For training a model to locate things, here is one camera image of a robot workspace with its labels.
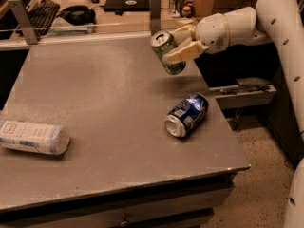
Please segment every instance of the blue soda can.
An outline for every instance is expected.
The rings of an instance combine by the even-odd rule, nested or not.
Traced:
[[[165,116],[165,128],[175,137],[186,136],[205,117],[208,106],[208,101],[203,95],[188,95]]]

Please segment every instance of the can label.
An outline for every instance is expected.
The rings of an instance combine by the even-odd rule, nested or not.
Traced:
[[[177,46],[172,34],[167,31],[157,32],[151,38],[151,46],[168,74],[177,75],[185,69],[185,62],[170,65],[165,63],[162,59],[164,54],[168,53]]]
[[[178,103],[172,110],[168,113],[168,121],[172,119],[173,116],[178,122],[175,124],[180,129],[180,134],[177,137],[183,137],[186,135],[198,122],[200,122],[206,115],[208,111],[208,102],[205,97],[201,94],[191,94],[187,96],[183,101]]]

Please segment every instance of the floor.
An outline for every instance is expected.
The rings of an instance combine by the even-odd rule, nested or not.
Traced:
[[[252,167],[235,177],[235,189],[200,228],[283,226],[294,168],[268,128],[254,115],[242,116],[237,139]]]

